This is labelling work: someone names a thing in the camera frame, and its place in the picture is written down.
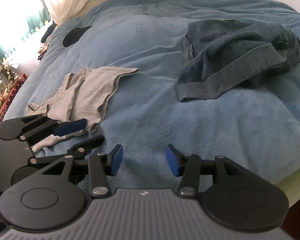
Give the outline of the black garment on bed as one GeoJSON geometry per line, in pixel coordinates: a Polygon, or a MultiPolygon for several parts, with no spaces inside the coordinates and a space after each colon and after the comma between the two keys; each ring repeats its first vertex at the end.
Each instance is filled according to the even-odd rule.
{"type": "Polygon", "coordinates": [[[66,34],[65,38],[63,39],[63,46],[64,47],[69,47],[69,46],[73,45],[90,28],[91,28],[91,26],[87,26],[87,27],[84,27],[84,28],[74,28],[74,29],[72,29],[69,33],[66,34]]]}

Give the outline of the grey polo shirt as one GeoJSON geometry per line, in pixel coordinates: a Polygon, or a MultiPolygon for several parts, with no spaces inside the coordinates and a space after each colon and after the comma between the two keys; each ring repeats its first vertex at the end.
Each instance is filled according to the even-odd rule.
{"type": "Polygon", "coordinates": [[[108,101],[119,88],[119,81],[124,76],[137,73],[138,68],[101,67],[91,69],[84,67],[78,73],[68,73],[61,87],[44,103],[31,103],[26,115],[47,114],[51,119],[73,122],[86,119],[85,128],[68,135],[50,135],[32,146],[34,153],[44,147],[57,144],[70,137],[79,137],[96,131],[99,123],[106,116],[108,101]]]}

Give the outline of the red patterned tablecloth table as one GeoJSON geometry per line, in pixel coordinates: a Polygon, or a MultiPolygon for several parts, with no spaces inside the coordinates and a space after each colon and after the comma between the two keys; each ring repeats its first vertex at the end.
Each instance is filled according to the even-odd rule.
{"type": "Polygon", "coordinates": [[[25,83],[29,76],[27,74],[23,74],[17,78],[17,83],[15,86],[9,91],[6,99],[3,101],[2,106],[0,107],[0,124],[3,122],[4,116],[7,113],[8,108],[10,107],[14,97],[18,93],[19,89],[25,83]]]}

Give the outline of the blue fleece duvet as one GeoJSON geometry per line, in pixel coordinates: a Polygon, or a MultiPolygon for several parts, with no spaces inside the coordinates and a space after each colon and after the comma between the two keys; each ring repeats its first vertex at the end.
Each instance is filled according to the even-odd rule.
{"type": "Polygon", "coordinates": [[[124,160],[113,188],[173,187],[165,147],[213,159],[222,154],[271,183],[300,168],[300,64],[258,89],[236,88],[216,100],[179,102],[175,85],[185,66],[183,38],[198,20],[278,23],[300,39],[300,13],[272,0],[108,0],[63,23],[47,54],[23,84],[5,119],[41,104],[66,74],[83,67],[138,68],[123,78],[96,134],[100,152],[116,144],[124,160]],[[69,47],[66,34],[91,26],[69,47]]]}

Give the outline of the dark blue jeans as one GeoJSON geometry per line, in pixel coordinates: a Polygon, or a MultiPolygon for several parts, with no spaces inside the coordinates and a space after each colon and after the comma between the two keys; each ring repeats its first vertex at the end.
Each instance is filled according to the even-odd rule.
{"type": "Polygon", "coordinates": [[[177,81],[179,101],[216,99],[244,84],[291,71],[300,63],[300,40],[277,23],[202,20],[185,35],[189,58],[177,81]]]}

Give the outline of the green mattress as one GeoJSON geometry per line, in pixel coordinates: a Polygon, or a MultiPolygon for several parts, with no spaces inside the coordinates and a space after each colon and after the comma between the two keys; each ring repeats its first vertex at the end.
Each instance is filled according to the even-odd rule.
{"type": "Polygon", "coordinates": [[[300,168],[276,185],[287,196],[289,207],[300,200],[300,168]]]}

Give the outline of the green christmas window curtain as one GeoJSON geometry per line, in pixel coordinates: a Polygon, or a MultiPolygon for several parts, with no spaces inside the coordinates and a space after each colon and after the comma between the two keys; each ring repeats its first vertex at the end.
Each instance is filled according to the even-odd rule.
{"type": "Polygon", "coordinates": [[[50,21],[44,0],[0,0],[0,62],[50,21]]]}

